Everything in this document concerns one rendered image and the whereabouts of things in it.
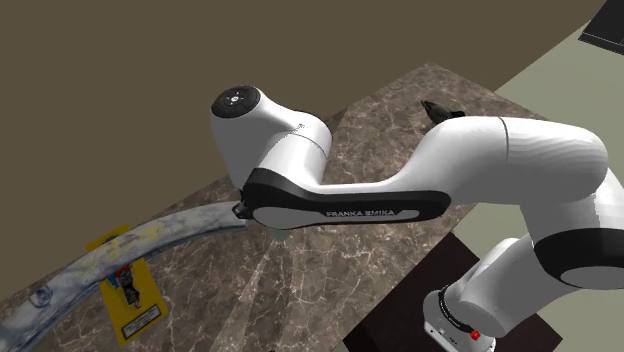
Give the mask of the pale blue marbled curved band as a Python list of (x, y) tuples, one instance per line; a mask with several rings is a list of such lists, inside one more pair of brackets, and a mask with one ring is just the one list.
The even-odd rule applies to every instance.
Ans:
[(171, 213), (97, 247), (41, 286), (0, 322), (0, 352), (30, 352), (58, 322), (91, 296), (115, 270), (203, 236), (244, 231), (234, 201)]

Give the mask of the yellow toy figure package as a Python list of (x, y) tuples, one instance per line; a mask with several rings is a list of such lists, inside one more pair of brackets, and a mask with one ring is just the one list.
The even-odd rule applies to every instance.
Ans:
[(168, 314), (144, 258), (115, 269), (99, 289), (121, 347)]

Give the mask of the dark robot stand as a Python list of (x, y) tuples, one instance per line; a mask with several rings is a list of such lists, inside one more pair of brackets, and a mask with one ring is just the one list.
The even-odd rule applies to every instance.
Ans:
[[(446, 352), (424, 330), (422, 301), (477, 261), (454, 234), (447, 234), (343, 339), (346, 352)], [(495, 352), (554, 352), (561, 342), (534, 314), (498, 340)]]

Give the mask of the black pointed object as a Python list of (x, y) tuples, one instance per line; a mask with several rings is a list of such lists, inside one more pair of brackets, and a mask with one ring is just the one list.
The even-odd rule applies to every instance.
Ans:
[(422, 100), (421, 105), (423, 106), (427, 116), (434, 124), (440, 124), (446, 120), (464, 117), (466, 115), (464, 111), (452, 111), (445, 106), (428, 100)]

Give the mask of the black flat box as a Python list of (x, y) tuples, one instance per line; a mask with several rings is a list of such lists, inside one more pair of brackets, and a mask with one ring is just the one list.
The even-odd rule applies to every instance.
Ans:
[(579, 40), (624, 56), (624, 0), (607, 0)]

